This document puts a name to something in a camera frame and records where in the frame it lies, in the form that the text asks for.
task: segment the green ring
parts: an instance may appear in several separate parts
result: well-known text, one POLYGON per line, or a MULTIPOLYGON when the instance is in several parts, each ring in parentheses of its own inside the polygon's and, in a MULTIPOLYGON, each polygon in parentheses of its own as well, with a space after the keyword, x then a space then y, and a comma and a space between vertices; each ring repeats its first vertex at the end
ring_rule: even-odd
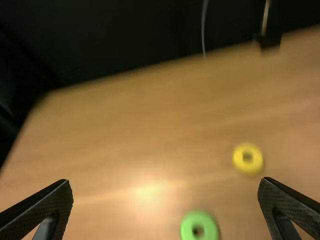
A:
POLYGON ((213 218, 203 212, 194 211, 188 213, 182 220, 180 227, 182 240, 219 240, 219 228, 213 218), (203 235, 195 236, 193 228, 203 227, 203 235))

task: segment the table surface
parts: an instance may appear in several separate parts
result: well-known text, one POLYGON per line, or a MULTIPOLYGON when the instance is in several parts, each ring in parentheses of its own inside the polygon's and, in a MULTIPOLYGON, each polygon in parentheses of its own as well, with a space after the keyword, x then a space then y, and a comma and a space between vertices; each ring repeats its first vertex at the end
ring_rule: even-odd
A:
POLYGON ((262 177, 320 201, 319 39, 311 28, 280 50, 243 44, 51 92, 2 169, 0 211, 69 179, 66 240, 177 240, 191 210, 223 240, 270 240, 262 177), (242 142, 260 147, 262 174, 233 168, 242 142))

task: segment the ring hole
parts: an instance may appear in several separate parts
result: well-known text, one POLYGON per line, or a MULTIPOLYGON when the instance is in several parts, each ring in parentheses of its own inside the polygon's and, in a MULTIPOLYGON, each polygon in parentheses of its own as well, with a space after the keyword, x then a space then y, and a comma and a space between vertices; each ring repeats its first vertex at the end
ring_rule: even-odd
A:
POLYGON ((253 159, 254 159, 254 157, 253 157, 253 155, 252 155, 251 152, 244 151, 244 152, 242 153, 242 160, 243 160, 245 163, 247 163, 247 164, 252 163, 253 159))
POLYGON ((201 238, 205 235, 205 229, 203 226, 196 225, 192 228, 192 233, 196 238, 201 238))

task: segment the yellow ring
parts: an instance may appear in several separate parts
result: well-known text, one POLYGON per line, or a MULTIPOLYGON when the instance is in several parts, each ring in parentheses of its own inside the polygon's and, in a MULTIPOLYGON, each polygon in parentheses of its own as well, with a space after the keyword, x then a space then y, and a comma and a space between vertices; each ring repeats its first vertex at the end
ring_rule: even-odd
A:
POLYGON ((234 149, 232 163, 239 172, 246 175, 258 174, 264 167, 260 149, 250 143, 240 144, 234 149))

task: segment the cable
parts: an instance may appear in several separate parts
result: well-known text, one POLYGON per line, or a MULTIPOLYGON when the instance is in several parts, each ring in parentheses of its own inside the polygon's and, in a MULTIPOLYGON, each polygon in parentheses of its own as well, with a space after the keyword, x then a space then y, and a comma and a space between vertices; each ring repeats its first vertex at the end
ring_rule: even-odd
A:
POLYGON ((208 11, 209 0, 203 0, 202 13, 201 13, 201 43, 203 58, 206 58, 206 46, 205 46, 205 24, 208 11))

